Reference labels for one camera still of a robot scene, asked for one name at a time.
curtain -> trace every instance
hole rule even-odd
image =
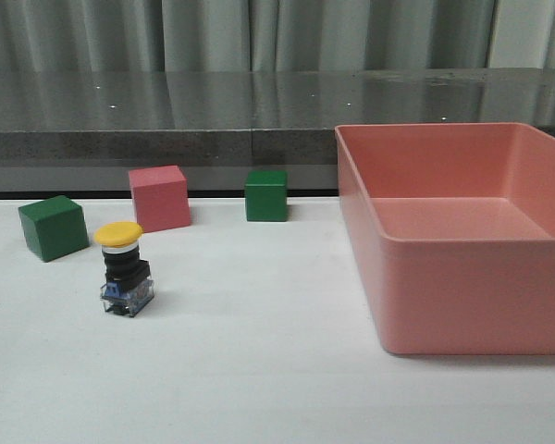
[[[555,68],[555,0],[0,0],[0,70]]]

curtain fold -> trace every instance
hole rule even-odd
[[[0,0],[0,70],[555,68],[555,0]]]

pink cube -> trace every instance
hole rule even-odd
[[[129,186],[136,221],[144,232],[191,224],[187,180],[178,166],[131,170]]]

wooden block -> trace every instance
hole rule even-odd
[[[178,166],[133,169],[129,186],[136,221],[145,233],[191,224],[187,180]]]
[[[21,206],[18,216],[29,250],[45,262],[89,246],[82,207],[66,196]]]
[[[286,171],[252,171],[247,177],[244,196],[248,221],[284,222],[288,220]]]

green cube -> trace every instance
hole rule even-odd
[[[66,196],[18,209],[29,250],[49,262],[89,246],[82,207]]]
[[[252,171],[244,189],[248,221],[288,220],[286,171]]]

